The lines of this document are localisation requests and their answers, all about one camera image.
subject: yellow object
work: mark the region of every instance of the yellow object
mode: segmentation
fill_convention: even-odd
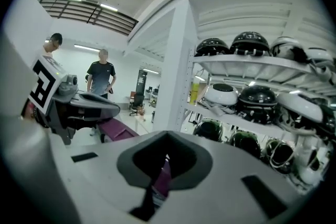
[[[196,104],[199,87],[200,85],[197,82],[193,82],[193,84],[191,85],[191,95],[189,104]]]

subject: black t-shirt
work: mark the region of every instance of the black t-shirt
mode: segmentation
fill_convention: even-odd
[[[102,64],[99,61],[93,62],[87,73],[92,75],[91,92],[98,95],[106,93],[110,76],[116,74],[113,64],[110,62]]]

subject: railing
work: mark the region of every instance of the railing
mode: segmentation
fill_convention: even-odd
[[[137,20],[121,13],[87,1],[38,0],[42,7],[54,18],[79,20],[87,24],[99,25],[128,36]]]

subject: man wearing glasses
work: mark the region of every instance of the man wearing glasses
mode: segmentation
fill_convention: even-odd
[[[52,57],[53,55],[51,53],[57,50],[59,46],[61,46],[62,41],[63,41],[62,35],[60,33],[54,33],[48,40],[48,42],[46,41],[45,44],[43,45],[44,48],[43,55]]]

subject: black door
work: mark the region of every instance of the black door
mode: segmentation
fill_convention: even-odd
[[[145,85],[146,85],[146,78],[147,72],[139,70],[137,85],[136,85],[136,92],[144,94],[145,92]]]

